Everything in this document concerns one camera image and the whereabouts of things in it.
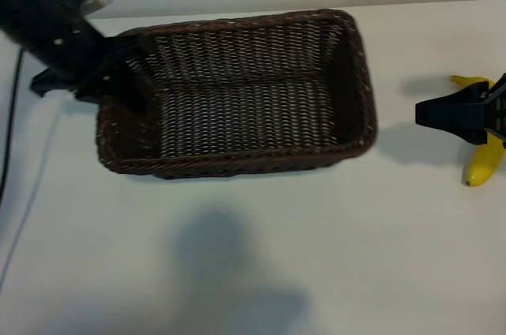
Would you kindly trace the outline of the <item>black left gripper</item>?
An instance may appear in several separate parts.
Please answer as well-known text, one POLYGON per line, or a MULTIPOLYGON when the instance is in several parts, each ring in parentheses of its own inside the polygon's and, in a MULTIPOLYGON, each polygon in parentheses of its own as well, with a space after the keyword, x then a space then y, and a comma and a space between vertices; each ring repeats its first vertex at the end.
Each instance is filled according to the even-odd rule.
POLYGON ((149 36, 105 37, 88 24, 37 26, 28 31, 28 52, 47 69, 32 79, 30 89, 41 97, 67 90, 76 100, 90 104, 113 96, 144 114, 145 92, 134 66, 153 49, 149 36))

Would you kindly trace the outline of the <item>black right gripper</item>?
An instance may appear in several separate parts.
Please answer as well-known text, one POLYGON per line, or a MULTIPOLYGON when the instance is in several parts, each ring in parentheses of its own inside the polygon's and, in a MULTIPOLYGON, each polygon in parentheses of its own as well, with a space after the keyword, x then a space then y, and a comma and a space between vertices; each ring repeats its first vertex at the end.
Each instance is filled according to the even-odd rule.
POLYGON ((415 106, 415 122, 435 130, 442 130, 473 145, 487 143, 487 132, 501 140, 506 137, 505 74, 489 90, 488 81, 471 83, 448 96, 422 101, 415 106), (485 116, 477 104, 485 98, 485 116))

